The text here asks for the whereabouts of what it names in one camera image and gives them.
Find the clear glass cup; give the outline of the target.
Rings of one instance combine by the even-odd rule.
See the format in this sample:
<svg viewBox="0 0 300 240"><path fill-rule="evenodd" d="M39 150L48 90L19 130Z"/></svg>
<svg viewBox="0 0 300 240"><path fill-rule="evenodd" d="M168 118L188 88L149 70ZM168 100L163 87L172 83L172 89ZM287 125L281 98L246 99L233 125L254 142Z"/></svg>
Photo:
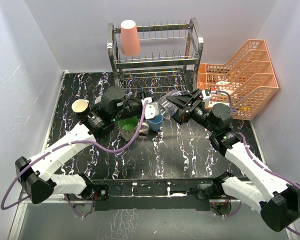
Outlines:
<svg viewBox="0 0 300 240"><path fill-rule="evenodd" d="M174 89L166 93L156 101L159 105L160 114L163 116L163 118L169 120L171 116L173 116L177 111L177 107L174 104L172 104L170 101L168 101L167 97L178 96L181 95L181 93L182 93L181 91Z"/></svg>

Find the white cat-pattern mug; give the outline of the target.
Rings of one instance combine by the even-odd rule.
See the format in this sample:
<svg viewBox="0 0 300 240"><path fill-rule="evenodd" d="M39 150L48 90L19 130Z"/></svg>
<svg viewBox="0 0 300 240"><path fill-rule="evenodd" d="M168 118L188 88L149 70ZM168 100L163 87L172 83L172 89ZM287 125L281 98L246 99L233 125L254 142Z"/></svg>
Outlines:
<svg viewBox="0 0 300 240"><path fill-rule="evenodd" d="M136 116L120 120L118 122L120 135L126 141L130 141L134 136L135 132L137 131L139 123L140 122ZM138 135L139 134L147 135L149 133L149 130L150 130L149 125L146 122L142 122Z"/></svg>

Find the blue plastic cup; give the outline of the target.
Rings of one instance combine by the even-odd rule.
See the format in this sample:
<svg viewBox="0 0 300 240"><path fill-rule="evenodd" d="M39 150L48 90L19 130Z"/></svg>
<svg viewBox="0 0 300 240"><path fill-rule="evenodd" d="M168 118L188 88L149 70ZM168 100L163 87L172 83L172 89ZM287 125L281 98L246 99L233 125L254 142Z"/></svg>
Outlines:
<svg viewBox="0 0 300 240"><path fill-rule="evenodd" d="M159 131L163 123L163 116L161 114L156 115L152 119L147 120L147 124L152 131Z"/></svg>

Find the black mug cream inside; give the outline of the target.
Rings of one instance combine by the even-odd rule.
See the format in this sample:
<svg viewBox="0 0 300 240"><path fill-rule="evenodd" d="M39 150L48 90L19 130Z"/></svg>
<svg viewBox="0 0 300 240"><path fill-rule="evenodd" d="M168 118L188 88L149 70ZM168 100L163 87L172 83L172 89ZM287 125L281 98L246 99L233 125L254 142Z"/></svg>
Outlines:
<svg viewBox="0 0 300 240"><path fill-rule="evenodd" d="M90 103L86 99L77 99L72 103L71 109L78 119L86 117L91 111Z"/></svg>

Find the pink plastic cup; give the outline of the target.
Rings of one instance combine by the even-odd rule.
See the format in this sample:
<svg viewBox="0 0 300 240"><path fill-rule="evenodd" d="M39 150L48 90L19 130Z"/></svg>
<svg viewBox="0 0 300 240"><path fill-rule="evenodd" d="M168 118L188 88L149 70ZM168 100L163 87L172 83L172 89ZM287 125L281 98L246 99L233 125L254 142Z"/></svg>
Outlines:
<svg viewBox="0 0 300 240"><path fill-rule="evenodd" d="M139 55L141 46L135 21L127 19L120 24L121 51L127 57Z"/></svg>

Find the grey patterned small cup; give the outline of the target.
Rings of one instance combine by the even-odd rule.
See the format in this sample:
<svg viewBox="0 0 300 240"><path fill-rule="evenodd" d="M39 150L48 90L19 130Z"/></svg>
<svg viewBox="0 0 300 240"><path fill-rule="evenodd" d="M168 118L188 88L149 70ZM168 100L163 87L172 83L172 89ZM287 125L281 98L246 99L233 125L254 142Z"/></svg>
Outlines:
<svg viewBox="0 0 300 240"><path fill-rule="evenodd" d="M98 96L94 102L95 105L100 105L102 102L102 96Z"/></svg>

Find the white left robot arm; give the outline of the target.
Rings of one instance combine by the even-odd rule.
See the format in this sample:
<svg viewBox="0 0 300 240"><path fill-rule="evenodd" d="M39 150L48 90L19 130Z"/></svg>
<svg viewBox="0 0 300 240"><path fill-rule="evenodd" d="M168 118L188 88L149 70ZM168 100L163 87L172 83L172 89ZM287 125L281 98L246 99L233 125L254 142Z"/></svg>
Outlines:
<svg viewBox="0 0 300 240"><path fill-rule="evenodd" d="M86 99L73 102L71 108L79 122L64 137L38 155L20 157L15 162L17 181L33 204L51 195L76 195L83 200L93 195L94 185L84 174L60 175L56 171L83 149L94 145L108 153L120 153L98 144L115 128L115 122L129 117L143 120L152 102L149 92L126 97L123 88L112 86L99 96L94 105Z"/></svg>

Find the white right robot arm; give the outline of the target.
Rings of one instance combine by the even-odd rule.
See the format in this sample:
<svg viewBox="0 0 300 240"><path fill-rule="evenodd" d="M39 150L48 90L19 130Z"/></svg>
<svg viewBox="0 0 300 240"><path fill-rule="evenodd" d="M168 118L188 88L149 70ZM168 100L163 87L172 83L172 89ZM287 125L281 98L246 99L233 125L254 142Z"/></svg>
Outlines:
<svg viewBox="0 0 300 240"><path fill-rule="evenodd" d="M166 100L177 107L172 118L183 124L190 119L210 131L213 148L235 164L253 183L246 184L229 172L213 179L213 194L223 199L234 197L260 213L266 225L280 232L300 218L300 185L271 171L253 155L245 136L233 130L232 105L216 103L207 109L215 91L211 89L168 95Z"/></svg>

